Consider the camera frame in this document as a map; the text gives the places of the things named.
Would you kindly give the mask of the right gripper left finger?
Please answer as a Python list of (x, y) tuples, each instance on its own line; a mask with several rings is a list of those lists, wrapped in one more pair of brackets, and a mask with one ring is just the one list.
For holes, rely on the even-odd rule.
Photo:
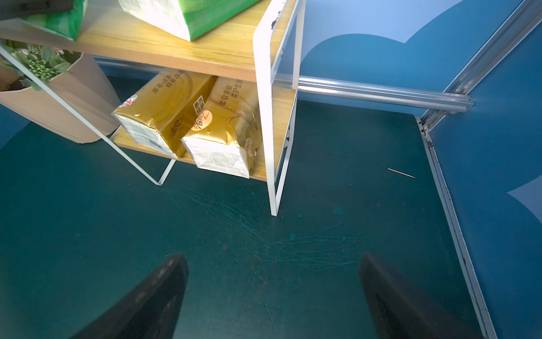
[(169, 257), (146, 279), (74, 338), (172, 338), (189, 268), (183, 254)]

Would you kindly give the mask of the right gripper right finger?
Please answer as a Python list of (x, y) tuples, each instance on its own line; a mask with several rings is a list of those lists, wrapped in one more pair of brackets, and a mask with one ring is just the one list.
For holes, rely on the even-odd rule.
[(381, 258), (365, 253), (359, 278), (379, 338), (482, 338)]

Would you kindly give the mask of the gold tissue pack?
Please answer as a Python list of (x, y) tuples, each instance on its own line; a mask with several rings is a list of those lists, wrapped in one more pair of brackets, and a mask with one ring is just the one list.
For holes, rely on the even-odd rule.
[(197, 168), (248, 179), (263, 143), (257, 85), (219, 77), (182, 143)]
[(164, 69), (112, 115), (138, 144), (178, 160), (182, 138), (203, 111), (217, 76)]

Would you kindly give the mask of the white tissue pack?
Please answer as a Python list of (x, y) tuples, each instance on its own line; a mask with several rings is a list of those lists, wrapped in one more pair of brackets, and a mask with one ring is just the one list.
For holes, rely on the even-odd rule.
[(121, 8), (185, 41), (193, 41), (257, 4), (258, 0), (125, 0)]
[(73, 0), (72, 3), (72, 10), (25, 16), (22, 21), (42, 31), (75, 41), (81, 31), (88, 1)]

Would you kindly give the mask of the two-tier wooden white shelf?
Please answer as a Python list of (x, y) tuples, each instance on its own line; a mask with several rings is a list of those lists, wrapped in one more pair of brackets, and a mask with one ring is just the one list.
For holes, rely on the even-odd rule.
[(127, 14), (118, 1), (90, 1), (75, 41), (19, 19), (3, 21), (1, 37), (130, 65), (164, 66), (256, 83), (263, 148), (251, 176), (266, 183), (270, 211), (276, 216), (294, 142), (305, 8), (304, 1), (260, 1), (187, 42)]

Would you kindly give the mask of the small thin stick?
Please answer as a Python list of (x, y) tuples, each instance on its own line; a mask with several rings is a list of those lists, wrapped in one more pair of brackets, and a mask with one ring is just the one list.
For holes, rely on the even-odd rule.
[(411, 178), (411, 179), (416, 179), (415, 176), (404, 173), (404, 172), (401, 172), (401, 171), (396, 170), (396, 169), (388, 168), (388, 170), (391, 171), (391, 172), (394, 172), (394, 173), (396, 173), (398, 175), (402, 175), (402, 176), (405, 176), (405, 177), (408, 177), (408, 178)]

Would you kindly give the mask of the pink pot white flowers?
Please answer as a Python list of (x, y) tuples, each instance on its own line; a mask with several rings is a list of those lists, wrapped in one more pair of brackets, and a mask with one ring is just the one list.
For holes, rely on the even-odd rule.
[(83, 118), (78, 119), (11, 62), (1, 60), (1, 105), (78, 144), (99, 140), (120, 123), (112, 116), (119, 96), (89, 54), (2, 40), (1, 46)]

